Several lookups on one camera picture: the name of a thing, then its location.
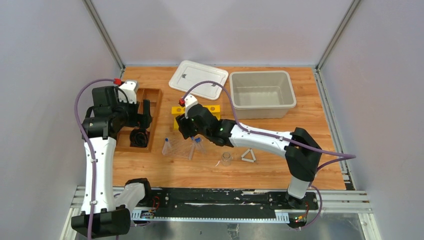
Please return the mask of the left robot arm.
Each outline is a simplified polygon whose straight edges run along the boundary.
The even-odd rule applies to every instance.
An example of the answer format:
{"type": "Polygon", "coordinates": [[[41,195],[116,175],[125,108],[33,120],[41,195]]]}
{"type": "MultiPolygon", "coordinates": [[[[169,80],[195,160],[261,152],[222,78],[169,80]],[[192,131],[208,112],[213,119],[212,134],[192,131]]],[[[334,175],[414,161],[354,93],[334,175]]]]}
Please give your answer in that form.
{"type": "Polygon", "coordinates": [[[118,196],[113,193],[113,160],[120,130],[152,121],[150,115],[138,112],[137,91],[138,87],[123,85],[93,88],[93,105],[84,120],[79,120],[86,154],[86,187],[81,213],[72,217],[71,227],[89,240],[127,234],[134,208],[153,201],[147,178],[130,179],[118,196]]]}

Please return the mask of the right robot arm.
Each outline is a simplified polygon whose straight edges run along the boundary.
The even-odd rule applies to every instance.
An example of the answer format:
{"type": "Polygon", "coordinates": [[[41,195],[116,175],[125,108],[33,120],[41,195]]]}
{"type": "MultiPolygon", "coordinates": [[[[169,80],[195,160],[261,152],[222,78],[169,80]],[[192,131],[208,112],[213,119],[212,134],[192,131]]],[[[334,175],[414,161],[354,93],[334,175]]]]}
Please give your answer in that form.
{"type": "Polygon", "coordinates": [[[291,174],[283,203],[292,209],[305,206],[306,191],[322,156],[321,147],[305,129],[297,127],[293,132],[277,133],[254,128],[231,119],[217,119],[201,104],[195,104],[175,120],[184,139],[201,135],[220,147],[259,149],[283,157],[291,174]]]}

